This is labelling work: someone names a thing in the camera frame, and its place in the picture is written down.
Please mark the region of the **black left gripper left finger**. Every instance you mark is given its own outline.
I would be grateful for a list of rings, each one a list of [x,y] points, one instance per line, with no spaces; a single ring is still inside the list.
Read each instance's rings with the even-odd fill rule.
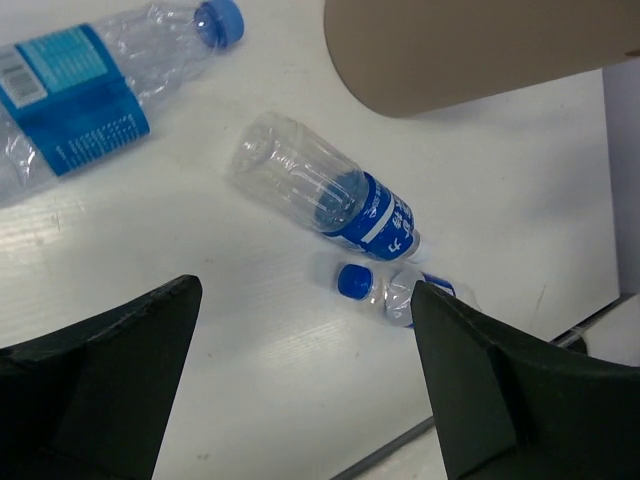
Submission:
[[[201,299],[182,275],[2,348],[2,478],[151,478]]]

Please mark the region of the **small bottle blue cap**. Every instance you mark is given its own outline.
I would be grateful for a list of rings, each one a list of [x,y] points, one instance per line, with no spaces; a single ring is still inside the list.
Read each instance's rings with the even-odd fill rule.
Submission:
[[[418,282],[429,283],[479,310],[475,294],[464,283],[426,273],[406,263],[347,263],[336,275],[337,291],[395,327],[413,328],[411,299]]]

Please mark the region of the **clear bottle blue label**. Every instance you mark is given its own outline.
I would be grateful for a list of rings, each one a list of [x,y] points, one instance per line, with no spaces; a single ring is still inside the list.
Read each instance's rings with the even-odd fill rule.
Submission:
[[[341,247],[378,261],[423,262],[409,205],[303,123],[266,112],[229,167],[243,195]]]

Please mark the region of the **light-blue label plastic bottle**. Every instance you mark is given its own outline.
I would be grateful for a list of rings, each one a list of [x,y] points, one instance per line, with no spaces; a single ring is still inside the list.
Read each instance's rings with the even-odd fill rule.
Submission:
[[[152,116],[243,35],[233,1],[152,2],[2,46],[2,205],[149,135]]]

